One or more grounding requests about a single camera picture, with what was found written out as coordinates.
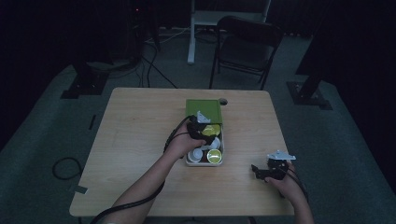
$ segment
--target person's right hand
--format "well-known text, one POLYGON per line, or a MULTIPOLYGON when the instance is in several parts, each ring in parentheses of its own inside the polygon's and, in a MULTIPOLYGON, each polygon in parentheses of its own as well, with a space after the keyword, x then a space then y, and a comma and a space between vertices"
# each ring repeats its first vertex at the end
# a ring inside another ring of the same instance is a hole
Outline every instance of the person's right hand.
MULTIPOLYGON (((289 169, 291 170, 288 171, 288 173, 298 179, 296 174, 294 173, 294 166, 289 162, 288 165, 289 169)), ((279 192, 283 196, 285 196, 285 198, 288 199, 292 204, 299 204, 306 201, 305 195, 301 190, 300 186, 288 175, 285 175, 282 180, 273 179, 272 177, 266 177, 265 181, 277 188, 279 192)))

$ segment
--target chair seat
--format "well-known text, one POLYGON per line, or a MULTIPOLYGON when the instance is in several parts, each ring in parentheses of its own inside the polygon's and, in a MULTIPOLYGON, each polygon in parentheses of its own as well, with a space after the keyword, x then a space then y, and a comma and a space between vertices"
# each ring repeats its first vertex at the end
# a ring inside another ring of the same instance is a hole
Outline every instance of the chair seat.
POLYGON ((241 68, 262 71, 270 58, 272 47, 228 36, 220 48, 219 61, 241 68))

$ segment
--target wooden table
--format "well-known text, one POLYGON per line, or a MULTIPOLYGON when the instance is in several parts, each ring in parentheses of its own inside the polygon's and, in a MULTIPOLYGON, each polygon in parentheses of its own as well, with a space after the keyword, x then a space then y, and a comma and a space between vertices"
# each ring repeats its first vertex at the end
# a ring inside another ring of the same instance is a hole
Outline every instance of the wooden table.
POLYGON ((79 181, 70 214, 96 216, 163 154, 164 143, 185 118, 186 99, 226 98, 224 157, 219 167, 176 162, 149 216, 292 215, 276 189, 256 179, 250 164, 266 169, 266 155, 287 151, 276 112, 266 91, 116 88, 79 181))

